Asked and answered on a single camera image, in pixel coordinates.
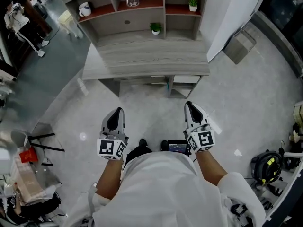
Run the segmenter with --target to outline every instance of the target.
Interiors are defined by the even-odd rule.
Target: potted plant
[[[150,29],[154,35],[158,35],[162,29],[162,26],[160,23],[151,23]]]
[[[189,11],[196,12],[198,8],[198,1],[197,0],[189,0]]]

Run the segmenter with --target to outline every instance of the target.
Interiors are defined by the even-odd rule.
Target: red bag
[[[21,158],[22,163],[29,162],[29,161],[32,161],[32,162],[38,161],[38,157],[37,157],[35,148],[32,146],[29,148],[29,150],[20,153],[19,156]]]

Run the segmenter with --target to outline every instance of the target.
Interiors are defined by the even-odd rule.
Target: black shoe
[[[59,194],[57,192],[54,192],[53,199],[58,199],[60,201],[60,204],[62,203],[61,198],[59,197]]]
[[[145,146],[145,147],[147,147],[147,142],[146,142],[146,140],[145,140],[145,139],[141,139],[141,140],[139,141],[139,146]]]
[[[169,150],[169,144],[167,140],[163,140],[161,142],[161,151],[168,151]]]

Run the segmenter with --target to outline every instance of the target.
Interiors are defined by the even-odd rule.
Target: white pot
[[[198,7],[193,7],[189,5],[189,11],[196,12]]]
[[[152,30],[152,34],[153,34],[153,35],[158,35],[158,34],[160,34],[160,31],[153,31],[153,30]]]
[[[79,15],[81,17],[86,17],[91,14],[91,9],[87,2],[82,3],[78,9],[79,9]]]

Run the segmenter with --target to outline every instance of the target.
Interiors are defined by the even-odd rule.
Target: gray tile floor
[[[43,58],[32,52],[14,85],[15,95],[7,102],[1,128],[32,131],[52,101],[66,84],[83,68],[90,42],[75,38],[59,29],[58,17],[67,10],[61,0],[48,1],[46,21],[53,31],[51,41],[43,50]]]
[[[222,130],[216,134],[211,153],[227,171],[244,177],[250,177],[254,156],[266,149],[277,150],[281,140],[288,142],[293,104],[302,100],[300,79],[276,47],[260,32],[258,35],[256,46],[238,65],[219,53],[210,63],[211,75],[200,81],[189,98]],[[47,151],[54,163],[51,170],[63,183],[58,190],[63,211],[68,212],[79,193],[87,191],[102,174],[107,161],[96,155],[96,140],[110,110],[120,106],[125,111],[129,136],[125,153],[142,137],[154,151],[164,139],[183,140],[186,101],[165,98],[164,90],[128,86],[118,98],[98,80],[90,80],[57,109],[56,117],[44,121],[56,133],[45,143],[65,149],[65,153]],[[87,135],[85,141],[80,140],[82,132]]]

